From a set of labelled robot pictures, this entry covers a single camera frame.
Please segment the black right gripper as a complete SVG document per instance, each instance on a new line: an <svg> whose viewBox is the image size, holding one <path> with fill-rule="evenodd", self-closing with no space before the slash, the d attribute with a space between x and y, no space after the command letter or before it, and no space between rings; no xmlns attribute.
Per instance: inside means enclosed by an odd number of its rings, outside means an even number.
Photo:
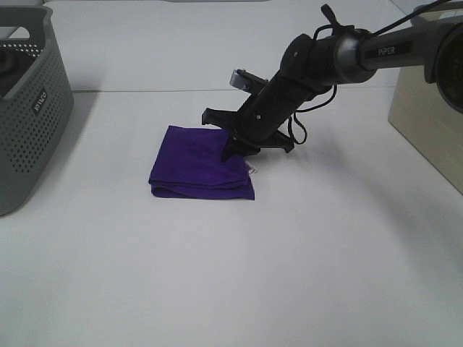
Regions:
<svg viewBox="0 0 463 347"><path fill-rule="evenodd" d="M282 134L279 127L313 97L313 89L276 74L258 94L250 95L238 111L205 109L202 124L217 126L229 134L222 161L234 155L257 155L263 148L289 153L294 149L294 141Z"/></svg>

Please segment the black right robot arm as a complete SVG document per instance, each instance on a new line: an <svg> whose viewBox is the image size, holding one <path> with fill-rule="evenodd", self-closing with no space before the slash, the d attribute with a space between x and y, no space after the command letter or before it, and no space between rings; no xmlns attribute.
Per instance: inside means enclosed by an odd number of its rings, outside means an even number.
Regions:
<svg viewBox="0 0 463 347"><path fill-rule="evenodd" d="M263 148L290 152L295 141L279 127L305 102L337 85L369 80L379 69L422 66L429 84L462 111L462 17L447 17L374 35L333 23L330 36L297 36L282 56L279 70L265 81L244 70L231 84L250 94L238 111L206 109L203 124L218 126L229 138L221 159L255 155Z"/></svg>

